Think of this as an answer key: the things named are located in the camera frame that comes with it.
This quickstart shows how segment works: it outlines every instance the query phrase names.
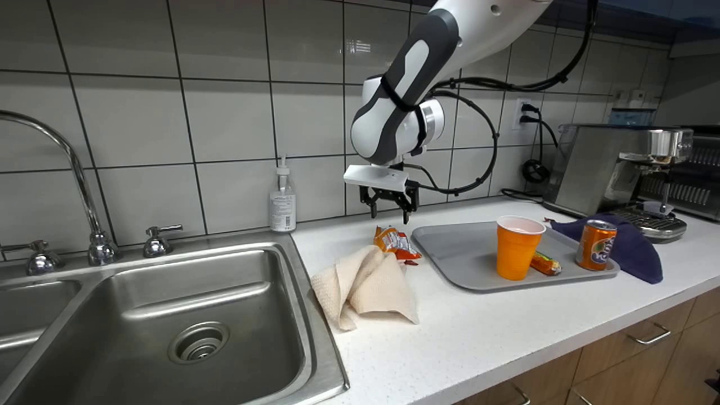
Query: wooden cabinet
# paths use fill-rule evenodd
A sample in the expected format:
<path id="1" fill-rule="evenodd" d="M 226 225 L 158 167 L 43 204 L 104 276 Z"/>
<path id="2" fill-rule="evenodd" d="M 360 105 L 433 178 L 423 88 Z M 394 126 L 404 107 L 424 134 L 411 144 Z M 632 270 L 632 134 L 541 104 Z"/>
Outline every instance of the wooden cabinet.
<path id="1" fill-rule="evenodd" d="M 464 405 L 720 405 L 720 287 L 486 390 Z"/>
<path id="2" fill-rule="evenodd" d="M 689 324 L 704 321 L 720 313 L 720 287 L 695 298 Z"/>
<path id="3" fill-rule="evenodd" d="M 538 368 L 531 368 L 508 382 L 481 392 L 465 400 L 465 405 L 519 405 L 519 403 L 565 403 L 565 392 L 578 364 L 578 352 L 563 356 Z"/>
<path id="4" fill-rule="evenodd" d="M 649 405 L 670 361 L 677 336 L 659 339 L 649 348 L 609 366 L 568 392 L 568 405 Z"/>
<path id="5" fill-rule="evenodd" d="M 666 377 L 656 392 L 656 405 L 712 405 L 720 395 L 704 379 L 720 368 L 720 313 L 689 325 L 682 333 Z"/>
<path id="6" fill-rule="evenodd" d="M 690 313 L 692 303 L 674 305 L 649 319 L 644 319 L 630 329 L 607 336 L 583 348 L 575 382 L 591 377 L 614 364 L 626 361 L 632 356 L 644 352 L 652 341 L 677 336 Z"/>

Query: stainless steel sink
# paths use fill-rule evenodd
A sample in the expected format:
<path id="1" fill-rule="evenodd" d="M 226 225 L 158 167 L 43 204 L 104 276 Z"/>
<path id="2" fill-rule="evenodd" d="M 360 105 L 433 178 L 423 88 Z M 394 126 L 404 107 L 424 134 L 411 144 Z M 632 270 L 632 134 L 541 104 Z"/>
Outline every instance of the stainless steel sink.
<path id="1" fill-rule="evenodd" d="M 292 240 L 252 235 L 104 267 L 0 403 L 315 403 L 344 387 Z"/>
<path id="2" fill-rule="evenodd" d="M 78 292 L 73 282 L 35 282 L 0 287 L 0 382 L 28 352 L 43 331 Z"/>

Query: can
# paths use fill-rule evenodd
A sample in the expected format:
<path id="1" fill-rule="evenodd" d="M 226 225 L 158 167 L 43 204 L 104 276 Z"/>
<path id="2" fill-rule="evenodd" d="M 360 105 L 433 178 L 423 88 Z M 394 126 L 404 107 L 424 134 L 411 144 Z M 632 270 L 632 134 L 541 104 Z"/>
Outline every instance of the can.
<path id="1" fill-rule="evenodd" d="M 575 261 L 587 270 L 604 270 L 609 265 L 611 243 L 616 238 L 616 228 L 604 221 L 587 221 L 583 228 L 583 238 L 578 244 Z"/>

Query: orange cup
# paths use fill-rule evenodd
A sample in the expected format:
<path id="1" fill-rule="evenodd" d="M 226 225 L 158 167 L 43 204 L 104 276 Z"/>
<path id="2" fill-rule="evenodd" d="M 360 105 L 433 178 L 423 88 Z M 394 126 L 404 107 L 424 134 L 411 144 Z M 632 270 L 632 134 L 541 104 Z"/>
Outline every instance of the orange cup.
<path id="1" fill-rule="evenodd" d="M 505 215 L 496 221 L 496 264 L 503 279 L 526 276 L 547 225 L 532 217 Z"/>

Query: blue cloth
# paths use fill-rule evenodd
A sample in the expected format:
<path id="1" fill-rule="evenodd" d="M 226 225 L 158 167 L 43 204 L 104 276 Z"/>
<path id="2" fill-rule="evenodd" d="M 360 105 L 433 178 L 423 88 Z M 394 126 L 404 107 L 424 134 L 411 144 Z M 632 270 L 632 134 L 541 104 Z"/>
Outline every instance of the blue cloth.
<path id="1" fill-rule="evenodd" d="M 604 223 L 616 225 L 616 238 L 609 257 L 620 265 L 622 271 L 646 284 L 661 282 L 661 264 L 659 264 L 656 249 L 634 225 L 619 223 L 616 217 L 609 217 L 609 215 L 589 215 L 589 217 L 601 217 Z M 551 228 L 574 240 L 580 240 L 583 228 L 589 217 L 583 217 L 575 223 L 551 221 Z"/>

